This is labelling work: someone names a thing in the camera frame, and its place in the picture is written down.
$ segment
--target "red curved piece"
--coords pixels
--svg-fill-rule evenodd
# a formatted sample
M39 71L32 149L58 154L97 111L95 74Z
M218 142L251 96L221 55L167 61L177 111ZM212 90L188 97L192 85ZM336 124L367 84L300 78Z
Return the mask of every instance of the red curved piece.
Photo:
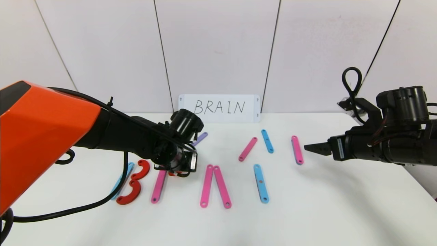
M140 172L134 173L131 175L131 179L140 180L146 176L150 171L150 164L146 160L139 160L138 165L142 166L142 169Z
M131 203L137 196L139 195L141 191L141 184L138 182L138 180L132 179L129 182L129 185L132 187L132 192L127 196L119 196L117 198L117 203L120 205L126 205Z

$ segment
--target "white table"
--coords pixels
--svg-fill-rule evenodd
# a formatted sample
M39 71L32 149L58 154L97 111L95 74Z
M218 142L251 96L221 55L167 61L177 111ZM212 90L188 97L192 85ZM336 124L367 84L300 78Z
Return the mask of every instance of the white table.
M154 122L170 114L139 114ZM198 171L167 177L158 204L150 202L158 172L142 180L131 204L110 201L48 221L14 223L6 246L119 245L437 245L437 203L401 166L304 152L298 166L290 137L301 147L343 134L356 123L341 113L263 114L258 124L207 124L197 146ZM266 129L275 149L267 152ZM244 162L238 156L252 137ZM39 215L95 202L109 194L122 172L120 152L74 148L75 160L53 165L12 206L19 216ZM139 158L130 155L130 161ZM253 165L261 164L270 202L257 191ZM199 205L207 164L220 165L232 200L225 209L213 180L210 203ZM125 186L123 194L130 192Z

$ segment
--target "black cable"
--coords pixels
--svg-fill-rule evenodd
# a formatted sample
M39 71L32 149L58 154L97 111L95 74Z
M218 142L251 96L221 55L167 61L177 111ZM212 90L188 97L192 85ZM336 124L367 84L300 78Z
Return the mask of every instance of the black cable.
M104 108L107 111L112 111L114 114L120 116L121 118L124 118L126 120L130 120L130 121L134 122L135 124L137 124L138 126L146 128L147 130L155 133L156 135L158 135L158 136L160 136L160 137L162 137L162 138L164 138L164 139L166 139L166 140L168 140L168 141L170 141L172 143L175 143L177 146L179 146L179 147L181 147L181 148L183 148L185 150L188 150L191 153L196 153L195 150L190 149L187 146L185 146L185 143L180 142L179 140L174 139L174 138L172 138L172 137L170 137L170 136L168 136L168 135L166 135L166 134L164 134L164 133L162 133L162 132L160 132L160 131L152 128L152 127L149 127L148 125L144 124L143 122L141 122L141 121L139 121L139 120L137 120L135 118L132 118L132 117L128 116L127 114L124 114L123 112L118 111L118 110L112 108L111 106L109 106L108 104L105 104L105 103L103 103L103 102L101 102L101 101L99 101L99 100L97 100L97 99L95 99L95 98L93 98L91 96L88 96L86 94L80 93L78 91L72 91L72 90L69 90L69 89L63 89L63 88L57 88L57 87L49 87L49 88L52 89L52 90L55 90L55 91L59 91L59 92L65 93L65 94L69 94L69 95L73 95L73 96L76 96L76 97L80 97L80 98L83 98L83 99L85 99L85 100L87 100L89 102L97 104L101 108Z
M128 153L127 152L124 152L124 161L123 162L124 162L123 163L123 174L121 175L120 183L107 197L103 198L102 200L95 202L95 203L88 204L88 205L75 207L75 208L71 208L71 209L67 209L67 210L63 210L63 211L59 211L59 212L55 212L55 213L50 213L50 214L43 214L43 215L30 216L30 217L14 216L14 222L27 223L27 222L36 222L36 221L54 219L54 218L59 218L59 217L70 215L70 214L83 212L83 211L86 211L86 210L89 210L89 209L92 209L92 208L95 208L95 207L98 207L98 206L105 204L115 194L117 194L117 192L121 189L121 187L125 183L126 175L128 173Z
M435 102L428 102L428 103L427 103L427 106L434 106L434 107L437 107L437 103L435 103ZM431 112L428 112L428 114L429 114L429 115L437 115L437 113L431 113Z
M8 210L4 212L1 220L4 220L6 223L0 234L0 245L6 239L7 235L10 232L10 229L12 228L12 223L14 222L14 213L12 212L12 208L8 208Z
M353 91L350 88L350 86L347 84L347 81L346 81L346 74L350 70L355 71L357 73L357 75L358 75L357 85L355 86L355 89ZM358 68L356 68L356 67L348 67L348 68L346 68L346 70L341 75L341 81L343 82L344 87L346 88L347 92L349 93L350 104L352 105L355 117L358 119L359 122L364 124L365 121L362 120L361 117L358 115L357 105L355 104L355 97L358 95L358 92L359 92L359 90L361 88L362 79L363 79L363 75L361 74L361 71Z
M58 164L58 165L66 165L66 164L69 164L69 163L71 163L71 162L73 161L74 156L76 155L76 154L74 153L74 151L73 151L72 149L69 149L69 150L67 150L67 152L65 152L65 153L66 153L67 155L69 155L70 158L68 158L67 160L57 160L57 161L55 161L56 164Z

